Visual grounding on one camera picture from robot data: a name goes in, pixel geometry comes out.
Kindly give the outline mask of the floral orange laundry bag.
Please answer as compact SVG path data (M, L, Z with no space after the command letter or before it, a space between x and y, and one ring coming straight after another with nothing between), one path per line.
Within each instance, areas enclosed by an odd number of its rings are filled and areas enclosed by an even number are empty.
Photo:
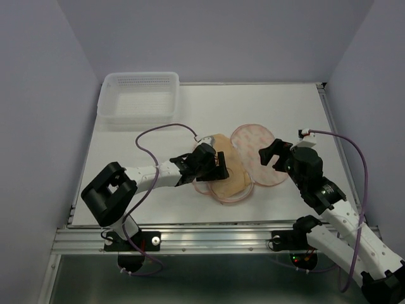
M223 201L211 192L208 185L210 182L194 181L192 184L198 193L210 196L222 204L234 204L246 199L253 192L255 186L273 187L287 179L286 173L277 172L272 168L272 165L278 160L276 156L271 159L267 166L262 166L260 163L259 149L268 147L275 140L275 136L266 127L260 124L241 125L228 138L230 138L249 174L251 185L233 197L233 200Z

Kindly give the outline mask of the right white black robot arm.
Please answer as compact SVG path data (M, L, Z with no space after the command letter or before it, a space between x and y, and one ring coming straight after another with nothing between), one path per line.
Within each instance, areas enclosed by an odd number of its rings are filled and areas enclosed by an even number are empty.
M369 303L400 303L404 300L404 259L394 253L363 222L342 190L323 175L323 161L310 143L293 145L281 139L259 150L260 162L288 174L303 201L320 218L299 218L291 237L277 235L278 245L294 244L322 251L361 288Z

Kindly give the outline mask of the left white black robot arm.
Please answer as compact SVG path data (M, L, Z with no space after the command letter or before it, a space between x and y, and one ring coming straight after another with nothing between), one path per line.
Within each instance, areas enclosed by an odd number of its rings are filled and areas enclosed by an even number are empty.
M82 190L81 199L102 228L112 229L128 250L140 245L140 228L127 212L132 198L160 187L178 187L193 181L229 178L225 155L209 144L198 144L191 153L163 163L125 168L117 161L107 164Z

